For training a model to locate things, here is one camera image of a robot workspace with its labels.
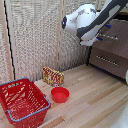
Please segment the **cardboard box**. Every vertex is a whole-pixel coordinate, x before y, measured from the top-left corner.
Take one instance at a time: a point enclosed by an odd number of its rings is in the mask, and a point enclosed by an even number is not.
[[[53,87],[56,86],[62,87],[64,83],[64,74],[45,66],[43,68],[43,81]]]

